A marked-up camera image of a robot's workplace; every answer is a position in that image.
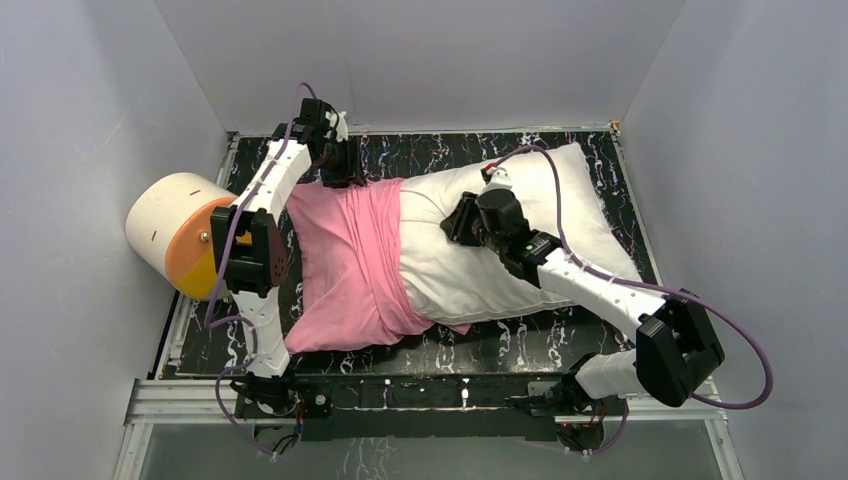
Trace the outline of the pink pillowcase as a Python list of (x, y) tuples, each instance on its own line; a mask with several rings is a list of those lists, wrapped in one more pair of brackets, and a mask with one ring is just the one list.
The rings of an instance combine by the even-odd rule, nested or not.
[(301, 248), (304, 312), (289, 331), (292, 353), (392, 345), (434, 323), (465, 333), (482, 305), (457, 282), (405, 282), (404, 223), (436, 226), (477, 180), (435, 175), (331, 189), (298, 185), (286, 202)]

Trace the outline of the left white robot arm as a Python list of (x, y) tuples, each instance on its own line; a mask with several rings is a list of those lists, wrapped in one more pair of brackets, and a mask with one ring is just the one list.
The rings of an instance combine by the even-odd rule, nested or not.
[(221, 289), (230, 292), (249, 350), (246, 372), (232, 387), (275, 416), (290, 414), (299, 400), (297, 387), (284, 378), (290, 354), (278, 294), (288, 250), (277, 222), (294, 187), (309, 172), (318, 172), (330, 188), (365, 183), (359, 147), (350, 138), (344, 113), (316, 98), (303, 99), (299, 113), (278, 126), (245, 190), (210, 215), (217, 271), (210, 298), (217, 299)]

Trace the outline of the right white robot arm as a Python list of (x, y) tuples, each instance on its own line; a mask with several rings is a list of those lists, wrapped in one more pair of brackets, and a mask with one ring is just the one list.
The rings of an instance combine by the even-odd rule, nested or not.
[(531, 228), (509, 190), (463, 193), (440, 227), (450, 242), (488, 248), (513, 277), (576, 302), (634, 345), (614, 354), (584, 355), (544, 393), (514, 399), (518, 408), (587, 414), (607, 397), (628, 394), (679, 407), (725, 360), (706, 309), (691, 293), (629, 286), (595, 269), (569, 253), (561, 239)]

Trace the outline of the white pillow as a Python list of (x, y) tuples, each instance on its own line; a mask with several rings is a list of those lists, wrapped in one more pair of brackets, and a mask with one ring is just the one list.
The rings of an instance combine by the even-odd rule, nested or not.
[(539, 288), (536, 269), (560, 239), (583, 261), (640, 275), (602, 210), (577, 143), (503, 163), (509, 192), (486, 192), (483, 163), (401, 181), (399, 275), (411, 307), (451, 326), (571, 305)]

